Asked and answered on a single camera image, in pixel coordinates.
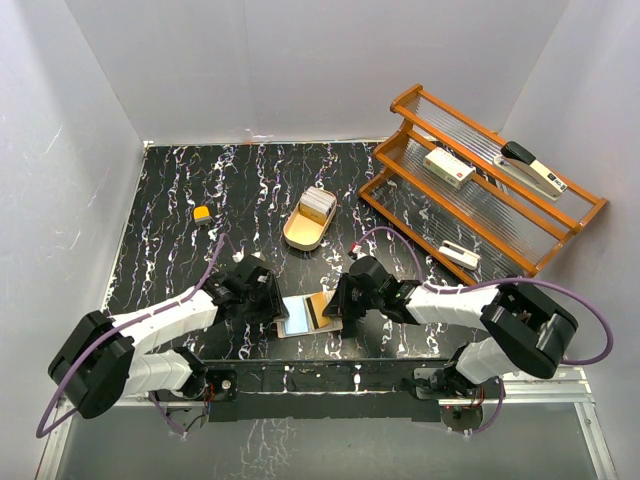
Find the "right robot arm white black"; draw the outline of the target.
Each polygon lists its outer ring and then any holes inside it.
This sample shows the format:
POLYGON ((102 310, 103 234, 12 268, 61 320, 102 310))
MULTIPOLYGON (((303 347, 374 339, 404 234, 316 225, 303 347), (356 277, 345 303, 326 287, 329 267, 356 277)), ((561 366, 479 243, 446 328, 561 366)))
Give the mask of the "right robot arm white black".
POLYGON ((363 256, 341 275, 323 314, 348 322, 370 310, 399 324, 440 319, 487 332, 486 339, 459 347, 444 368, 408 382, 416 389, 460 397, 506 373, 552 378, 578 329, 574 316, 528 279, 446 291, 398 280, 377 259, 363 256))

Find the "beige leather card holder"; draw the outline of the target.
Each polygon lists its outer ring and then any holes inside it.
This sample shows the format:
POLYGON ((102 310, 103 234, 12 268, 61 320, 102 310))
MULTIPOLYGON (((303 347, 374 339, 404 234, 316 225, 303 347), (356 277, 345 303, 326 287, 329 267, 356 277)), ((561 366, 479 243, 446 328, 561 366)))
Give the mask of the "beige leather card holder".
MULTIPOLYGON (((327 298, 327 306, 334 291, 324 292, 327 298)), ((310 328, 309 317, 305 306, 305 299, 311 294, 285 297, 284 306, 288 315, 283 320, 276 322, 277 335, 280 339, 311 335, 316 333, 337 332, 343 329, 340 318, 331 318, 332 327, 328 331, 313 332, 310 328)))

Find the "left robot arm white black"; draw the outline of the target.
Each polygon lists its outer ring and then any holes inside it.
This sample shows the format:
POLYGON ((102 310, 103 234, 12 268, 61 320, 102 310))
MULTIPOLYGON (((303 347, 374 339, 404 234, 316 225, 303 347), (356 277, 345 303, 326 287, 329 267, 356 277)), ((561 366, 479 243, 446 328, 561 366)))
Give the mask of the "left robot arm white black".
POLYGON ((256 256, 228 273, 215 272, 180 296, 130 314, 86 314, 51 361, 49 377, 78 413, 92 419, 121 397, 167 390, 196 399, 207 389, 207 368, 185 347, 159 347, 220 323, 269 324, 289 310, 277 278, 256 256))

